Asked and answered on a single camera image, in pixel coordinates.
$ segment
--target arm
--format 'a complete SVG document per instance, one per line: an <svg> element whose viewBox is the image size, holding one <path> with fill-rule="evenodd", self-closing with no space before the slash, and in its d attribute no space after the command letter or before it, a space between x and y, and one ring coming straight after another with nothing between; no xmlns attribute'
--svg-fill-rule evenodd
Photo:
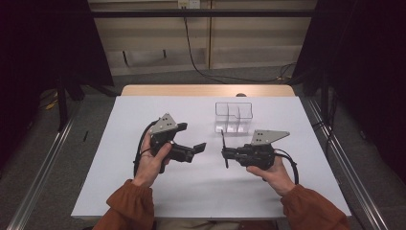
<svg viewBox="0 0 406 230"><path fill-rule="evenodd" d="M99 220L94 230L150 230L152 229L154 212L152 202L153 184L161 168L161 162L170 151L171 144L167 143L155 157L149 150L150 136L144 137L141 151L147 150L141 156L138 171L133 180L127 180L125 184L113 193L107 204L110 209Z"/></svg>
<svg viewBox="0 0 406 230"><path fill-rule="evenodd" d="M264 178L282 197L283 212L290 227L296 229L350 229L346 215L322 195L295 185L287 174L282 159L275 157L267 171L247 167L247 171Z"/></svg>

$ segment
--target table surface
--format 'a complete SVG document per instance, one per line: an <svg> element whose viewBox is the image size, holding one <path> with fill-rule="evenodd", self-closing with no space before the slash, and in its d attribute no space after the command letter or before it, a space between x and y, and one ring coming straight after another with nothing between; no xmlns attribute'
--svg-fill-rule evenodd
<svg viewBox="0 0 406 230"><path fill-rule="evenodd" d="M350 216L350 210L334 179L331 168L306 118L300 99L286 85L130 85L123 95L157 93L160 95L198 95L211 97L119 97L92 167L87 175L74 218L99 218L108 209L109 195L132 175L134 150L143 127L150 119L169 112L177 122L188 123L188 129L177 134L179 145L208 145L192 163L170 162L160 174L154 190L155 217L158 219L274 219L284 217L279 196L259 178L245 171L239 163L230 161L226 169L221 157L221 135L214 132L215 102L253 104L254 119L250 132L226 135L228 147L238 147L251 141L254 128L284 130L291 133L273 144L286 150L298 163L301 184L315 189ZM288 97L277 96L280 92ZM237 98L244 93L251 98ZM180 111L184 107L190 111ZM288 162L288 172L293 173Z"/></svg>
<svg viewBox="0 0 406 230"><path fill-rule="evenodd" d="M234 97L295 96L289 85L274 84L134 84L123 89L122 96L215 96Z"/></svg>

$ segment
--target black curtain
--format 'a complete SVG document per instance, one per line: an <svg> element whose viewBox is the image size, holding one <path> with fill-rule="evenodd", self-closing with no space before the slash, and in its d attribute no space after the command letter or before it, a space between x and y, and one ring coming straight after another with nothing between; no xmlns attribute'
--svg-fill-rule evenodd
<svg viewBox="0 0 406 230"><path fill-rule="evenodd" d="M86 0L0 2L0 168L59 75L76 85L113 84L89 12Z"/></svg>
<svg viewBox="0 0 406 230"><path fill-rule="evenodd" d="M323 74L382 159L406 182L406 2L320 0L316 11L342 16L313 18L293 78L313 95Z"/></svg>

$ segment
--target jacket sleeve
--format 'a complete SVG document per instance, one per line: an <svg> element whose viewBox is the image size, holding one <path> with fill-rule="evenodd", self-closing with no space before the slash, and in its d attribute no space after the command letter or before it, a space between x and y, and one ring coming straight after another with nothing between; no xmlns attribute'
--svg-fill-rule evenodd
<svg viewBox="0 0 406 230"><path fill-rule="evenodd" d="M281 202L292 230L350 229L346 215L315 191L297 185Z"/></svg>
<svg viewBox="0 0 406 230"><path fill-rule="evenodd" d="M137 187L127 180L114 192L107 204L110 209L94 230L150 230L154 221L152 189Z"/></svg>

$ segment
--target metal bracket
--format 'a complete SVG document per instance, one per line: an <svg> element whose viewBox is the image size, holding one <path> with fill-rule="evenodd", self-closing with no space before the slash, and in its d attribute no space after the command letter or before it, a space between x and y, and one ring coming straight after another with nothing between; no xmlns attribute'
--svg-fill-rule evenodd
<svg viewBox="0 0 406 230"><path fill-rule="evenodd" d="M152 127L151 134L157 134L169 130L177 129L178 125L175 123L170 114L166 113L158 122Z"/></svg>
<svg viewBox="0 0 406 230"><path fill-rule="evenodd" d="M269 145L272 142L278 141L283 137L290 135L288 131L274 131L274 130L262 130L257 129L254 132L253 140L251 145L253 146L264 146Z"/></svg>

